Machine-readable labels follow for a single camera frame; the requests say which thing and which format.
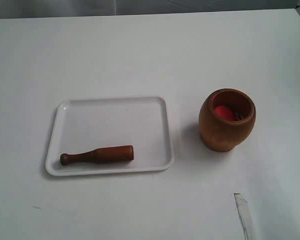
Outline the red ball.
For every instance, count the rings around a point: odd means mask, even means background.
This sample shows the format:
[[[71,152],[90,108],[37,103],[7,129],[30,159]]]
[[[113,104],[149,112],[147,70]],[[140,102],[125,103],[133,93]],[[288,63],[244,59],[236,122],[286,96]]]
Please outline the red ball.
[[[219,105],[214,108],[214,112],[222,119],[226,121],[235,121],[236,117],[234,112],[225,105]]]

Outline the clear tape strip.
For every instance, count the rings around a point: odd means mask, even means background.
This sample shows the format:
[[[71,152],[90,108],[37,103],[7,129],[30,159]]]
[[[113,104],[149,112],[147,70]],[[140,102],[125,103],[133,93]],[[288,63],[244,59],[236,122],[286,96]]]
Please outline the clear tape strip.
[[[253,221],[250,214],[248,201],[240,193],[234,193],[238,216],[243,229],[245,240],[256,240]]]

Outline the white rectangular plastic tray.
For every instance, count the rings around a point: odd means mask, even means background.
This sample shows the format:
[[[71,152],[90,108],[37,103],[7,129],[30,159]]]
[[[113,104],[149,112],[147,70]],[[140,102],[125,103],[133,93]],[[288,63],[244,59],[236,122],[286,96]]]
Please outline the white rectangular plastic tray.
[[[62,154],[131,145],[134,159],[122,163],[72,163]],[[174,162],[166,102],[158,96],[66,100],[55,115],[45,160],[55,177],[163,171]]]

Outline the wooden mortar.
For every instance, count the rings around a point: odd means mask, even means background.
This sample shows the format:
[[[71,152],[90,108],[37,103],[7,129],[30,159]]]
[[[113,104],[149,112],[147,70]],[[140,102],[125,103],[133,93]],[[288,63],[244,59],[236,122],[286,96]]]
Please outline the wooden mortar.
[[[238,120],[227,120],[219,116],[215,108],[230,108]],[[256,107],[244,92],[233,88],[222,88],[212,92],[203,102],[198,129],[202,142],[216,152],[229,152],[241,144],[252,132],[256,122]]]

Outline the brown wooden pestle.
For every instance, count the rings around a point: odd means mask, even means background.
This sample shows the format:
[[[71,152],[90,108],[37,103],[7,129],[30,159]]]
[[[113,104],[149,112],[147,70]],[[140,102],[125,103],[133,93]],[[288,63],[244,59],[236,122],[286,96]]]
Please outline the brown wooden pestle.
[[[60,156],[60,164],[67,166],[76,163],[111,164],[130,162],[134,160],[134,148],[132,145],[97,148],[95,150]]]

